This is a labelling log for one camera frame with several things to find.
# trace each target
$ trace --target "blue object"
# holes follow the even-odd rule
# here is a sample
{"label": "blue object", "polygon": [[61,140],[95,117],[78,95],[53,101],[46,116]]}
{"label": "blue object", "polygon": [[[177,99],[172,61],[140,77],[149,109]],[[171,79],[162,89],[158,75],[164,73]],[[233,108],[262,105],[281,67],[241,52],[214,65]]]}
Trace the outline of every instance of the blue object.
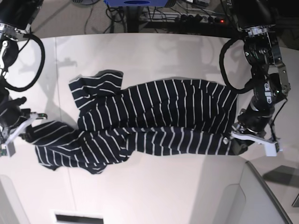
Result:
{"label": "blue object", "polygon": [[118,6],[157,6],[164,7],[168,0],[104,0],[111,7]]}

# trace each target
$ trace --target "vent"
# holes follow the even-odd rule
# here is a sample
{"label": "vent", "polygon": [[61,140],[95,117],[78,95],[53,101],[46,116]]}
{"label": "vent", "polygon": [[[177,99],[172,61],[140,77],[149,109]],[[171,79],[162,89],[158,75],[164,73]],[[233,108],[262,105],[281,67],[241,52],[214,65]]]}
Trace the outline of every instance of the vent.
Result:
{"label": "vent", "polygon": [[57,224],[104,224],[102,218],[55,215]]}

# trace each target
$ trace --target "dark fabric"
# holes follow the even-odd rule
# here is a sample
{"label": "dark fabric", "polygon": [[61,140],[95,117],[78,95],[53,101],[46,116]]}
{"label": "dark fabric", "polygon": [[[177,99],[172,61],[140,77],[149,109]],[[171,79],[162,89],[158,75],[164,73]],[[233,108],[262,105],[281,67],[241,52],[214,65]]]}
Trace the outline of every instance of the dark fabric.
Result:
{"label": "dark fabric", "polygon": [[92,174],[126,161],[133,151],[152,155],[233,155],[223,135],[235,120],[237,95],[205,80],[160,80],[121,90],[122,73],[102,72],[70,82],[79,130],[59,121],[34,127],[39,163]]}

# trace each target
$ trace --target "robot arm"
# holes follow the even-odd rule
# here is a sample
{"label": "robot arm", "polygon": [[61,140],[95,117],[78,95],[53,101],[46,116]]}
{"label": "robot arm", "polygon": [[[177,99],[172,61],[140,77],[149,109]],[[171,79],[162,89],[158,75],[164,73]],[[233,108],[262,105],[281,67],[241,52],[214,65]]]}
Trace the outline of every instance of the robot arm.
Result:
{"label": "robot arm", "polygon": [[[26,138],[30,134],[30,125],[35,119],[46,118],[45,114],[31,113],[30,109],[20,110],[19,105],[26,99],[12,100],[6,89],[25,91],[37,81],[43,69],[45,52],[43,43],[30,32],[30,25],[36,17],[43,0],[2,0],[0,2],[0,144],[8,149],[17,136]],[[287,100],[290,84],[282,61],[276,34],[271,31],[275,25],[267,0],[228,0],[232,9],[234,24],[239,38],[229,40],[220,53],[220,69],[227,87],[238,94],[254,91],[254,96],[246,110],[242,109],[238,122],[228,139],[233,142],[235,154],[240,154],[254,142],[264,144],[266,154],[275,156],[280,150],[278,138],[272,120],[275,104]],[[16,88],[6,81],[6,73],[17,59],[20,37],[31,38],[41,48],[41,64],[34,80],[26,87]],[[241,90],[234,88],[226,75],[224,56],[227,49],[237,40],[244,41],[244,54],[252,66],[252,78]],[[278,72],[268,74],[269,67]],[[264,139],[265,127],[271,127],[272,137]]]}
{"label": "robot arm", "polygon": [[[291,88],[276,34],[271,31],[271,27],[275,25],[274,17],[266,0],[231,0],[230,5],[235,13],[234,21],[240,37],[229,40],[223,46],[220,53],[221,74],[225,84],[232,91],[243,94],[253,90],[254,93],[247,109],[241,110],[230,138],[236,154],[242,153],[248,146],[257,142],[264,145],[267,156],[276,156],[280,147],[272,117],[275,104],[282,100],[287,101]],[[252,66],[252,78],[241,90],[229,83],[224,69],[225,52],[237,40],[243,40],[245,57]],[[269,67],[277,68],[278,72],[269,74]],[[271,128],[271,138],[266,140],[264,129],[268,124]]]}

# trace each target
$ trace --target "white table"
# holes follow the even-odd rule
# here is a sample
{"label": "white table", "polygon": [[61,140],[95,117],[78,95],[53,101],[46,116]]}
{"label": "white table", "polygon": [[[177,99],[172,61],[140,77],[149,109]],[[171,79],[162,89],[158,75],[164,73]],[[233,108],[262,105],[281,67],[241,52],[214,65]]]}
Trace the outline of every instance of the white table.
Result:
{"label": "white table", "polygon": [[[169,77],[203,78],[224,84],[218,60],[225,41],[165,34],[43,39],[46,63],[40,79],[28,91],[12,92],[11,96],[26,96],[28,101],[23,107],[45,112],[49,120],[76,126],[79,111],[68,88],[74,77],[114,69],[124,73],[122,88]],[[8,81],[18,86],[29,83],[38,68],[39,55],[35,43],[30,42],[11,67]],[[242,45],[232,47],[226,55],[228,77],[241,88],[250,78]],[[290,103],[277,119],[277,134],[286,154],[294,158],[298,157],[294,150],[298,141],[292,135],[299,129],[299,63],[294,60],[298,52],[282,49],[282,55],[293,88]],[[14,83],[17,77],[22,81]],[[238,108],[247,107],[251,96],[240,96]],[[101,175],[91,175],[80,168],[47,170],[38,165],[33,146],[22,140],[15,145],[16,155],[0,158],[0,175],[12,180],[31,224],[52,223],[50,210],[93,213],[103,216],[105,224],[187,224],[193,223],[194,217],[198,223],[212,223],[224,188],[239,183],[246,161],[239,156],[185,154],[161,158],[134,153],[127,162],[109,166]],[[264,151],[259,146],[245,154],[246,159],[262,156]]]}

